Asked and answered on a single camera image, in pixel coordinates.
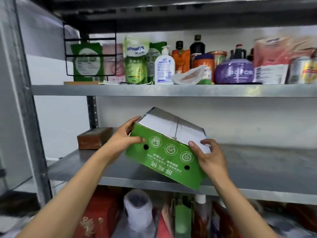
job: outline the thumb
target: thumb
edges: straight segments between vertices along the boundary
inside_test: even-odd
[[[194,152],[194,154],[197,155],[197,157],[203,157],[204,156],[204,152],[202,152],[200,147],[197,144],[195,144],[195,142],[189,141],[188,142],[188,146],[189,146],[189,148],[191,148],[191,150]]]
[[[140,137],[140,136],[130,136],[130,137],[127,137],[128,139],[128,144],[142,144],[142,143],[145,143],[145,139]]]

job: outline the circular logo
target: circular logo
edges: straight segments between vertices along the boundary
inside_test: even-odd
[[[180,159],[184,163],[190,163],[194,160],[194,156],[191,152],[185,151],[180,154]]]
[[[159,148],[162,145],[162,140],[157,136],[153,136],[150,138],[150,145],[153,148]]]
[[[167,155],[173,156],[177,153],[177,147],[174,144],[167,144],[164,147],[165,153]]]

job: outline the right hand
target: right hand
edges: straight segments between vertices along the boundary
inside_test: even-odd
[[[210,178],[213,178],[220,173],[228,175],[227,162],[217,142],[213,139],[204,139],[201,140],[200,143],[209,144],[211,153],[205,154],[193,141],[189,141],[188,145],[194,154],[196,154],[202,170]]]

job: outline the black wire holder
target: black wire holder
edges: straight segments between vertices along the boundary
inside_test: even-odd
[[[76,76],[76,77],[88,77],[84,75],[71,75],[68,74],[68,67],[67,67],[67,58],[71,57],[73,58],[73,63],[75,62],[75,59],[77,57],[114,57],[114,65],[115,65],[115,71],[114,74],[111,75],[105,75],[106,71],[104,70],[103,75],[89,75],[89,77],[104,77],[104,76],[116,76],[117,75],[117,23],[116,21],[113,21],[114,23],[114,37],[107,37],[107,38],[66,38],[65,37],[65,25],[66,23],[63,23],[63,37],[64,37],[64,54],[65,54],[65,65],[66,65],[66,75],[67,76]],[[73,54],[67,54],[66,52],[66,42],[71,41],[80,41],[80,42],[90,42],[90,41],[102,41],[102,40],[114,40],[114,54],[101,54],[101,55],[73,55]]]

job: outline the brown wooden box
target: brown wooden box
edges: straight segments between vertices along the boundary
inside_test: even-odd
[[[99,149],[112,136],[113,128],[94,128],[77,136],[79,149]]]

